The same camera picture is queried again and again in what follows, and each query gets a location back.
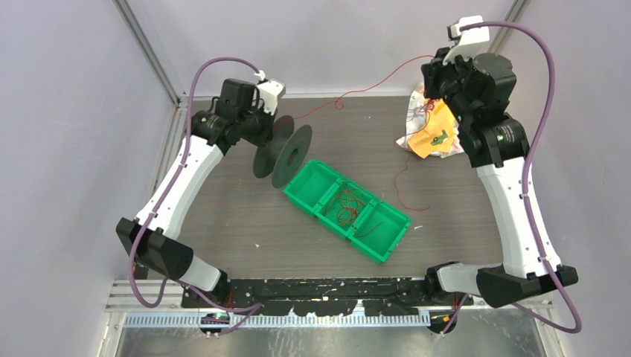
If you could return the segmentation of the black cable spool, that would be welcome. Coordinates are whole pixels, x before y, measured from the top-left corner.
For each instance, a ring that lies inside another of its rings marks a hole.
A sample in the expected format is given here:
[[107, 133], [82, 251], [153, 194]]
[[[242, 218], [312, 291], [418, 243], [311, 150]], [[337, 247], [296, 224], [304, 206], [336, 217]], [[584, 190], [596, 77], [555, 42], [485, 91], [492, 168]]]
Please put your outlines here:
[[272, 139], [258, 147], [254, 156], [253, 173], [258, 179], [272, 176], [272, 186], [286, 186], [301, 168], [310, 148], [313, 130], [310, 125], [295, 129], [290, 115], [274, 122]]

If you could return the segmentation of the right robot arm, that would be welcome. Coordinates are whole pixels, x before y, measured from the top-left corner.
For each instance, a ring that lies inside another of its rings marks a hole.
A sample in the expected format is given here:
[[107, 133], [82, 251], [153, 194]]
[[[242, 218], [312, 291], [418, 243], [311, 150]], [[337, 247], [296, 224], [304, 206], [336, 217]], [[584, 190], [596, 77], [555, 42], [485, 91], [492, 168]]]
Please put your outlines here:
[[456, 292], [476, 295], [499, 308], [578, 282], [577, 270], [560, 261], [541, 217], [524, 202], [536, 199], [522, 172], [530, 146], [522, 124], [507, 113], [516, 75], [509, 59], [490, 53], [449, 59], [448, 48], [421, 68], [427, 98], [442, 100], [458, 123], [458, 138], [489, 197], [502, 261], [489, 265], [448, 262], [428, 268], [425, 296], [444, 305]]

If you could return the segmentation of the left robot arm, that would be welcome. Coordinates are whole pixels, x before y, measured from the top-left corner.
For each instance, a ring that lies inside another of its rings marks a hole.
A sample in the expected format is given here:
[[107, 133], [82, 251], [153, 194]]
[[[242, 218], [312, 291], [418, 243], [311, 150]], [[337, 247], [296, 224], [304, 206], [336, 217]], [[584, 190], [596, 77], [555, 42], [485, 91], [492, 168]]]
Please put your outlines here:
[[191, 136], [184, 138], [176, 162], [151, 200], [133, 220], [116, 226], [126, 252], [134, 261], [199, 290], [211, 308], [228, 298], [227, 274], [204, 262], [193, 249], [178, 242], [185, 216], [202, 184], [227, 151], [244, 139], [263, 147], [272, 139], [278, 101], [285, 86], [276, 80], [258, 84], [227, 79], [209, 110], [191, 118]]

